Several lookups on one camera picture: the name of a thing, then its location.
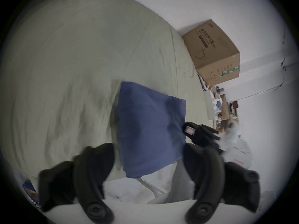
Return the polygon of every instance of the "pillowcase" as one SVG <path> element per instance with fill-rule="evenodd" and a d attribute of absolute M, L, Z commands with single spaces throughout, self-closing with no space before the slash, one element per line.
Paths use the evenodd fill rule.
<path fill-rule="evenodd" d="M 118 101 L 123 170 L 140 178 L 182 157 L 186 101 L 122 82 Z"/>

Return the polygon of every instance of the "cardboard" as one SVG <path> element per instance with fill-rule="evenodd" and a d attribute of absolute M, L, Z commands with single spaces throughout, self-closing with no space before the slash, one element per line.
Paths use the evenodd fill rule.
<path fill-rule="evenodd" d="M 229 110 L 229 105 L 226 101 L 226 96 L 225 94 L 224 95 L 221 95 L 221 98 L 222 98 L 222 107 L 221 107 L 221 121 L 223 120 L 228 120 L 229 117 L 230 117 L 230 110 Z"/>
<path fill-rule="evenodd" d="M 183 39 L 197 72 L 207 84 L 239 77 L 240 52 L 212 20 L 186 33 Z"/>

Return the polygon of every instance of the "white bed sheet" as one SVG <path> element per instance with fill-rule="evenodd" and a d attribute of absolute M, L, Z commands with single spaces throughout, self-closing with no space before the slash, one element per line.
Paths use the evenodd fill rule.
<path fill-rule="evenodd" d="M 3 156 L 37 177 L 85 146 L 117 147 L 122 81 L 185 99 L 186 121 L 211 125 L 184 41 L 165 20 L 134 0 L 45 0 L 3 55 Z M 120 167 L 117 157 L 110 180 L 124 177 Z"/>

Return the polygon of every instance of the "bed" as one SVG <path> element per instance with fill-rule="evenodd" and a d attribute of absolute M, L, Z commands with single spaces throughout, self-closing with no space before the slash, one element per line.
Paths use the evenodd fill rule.
<path fill-rule="evenodd" d="M 118 94 L 131 81 L 186 100 L 211 125 L 182 37 L 134 0 L 45 0 L 19 21 L 0 70 L 1 152 L 37 177 L 86 146 L 118 150 Z M 124 177 L 121 160 L 109 179 Z"/>

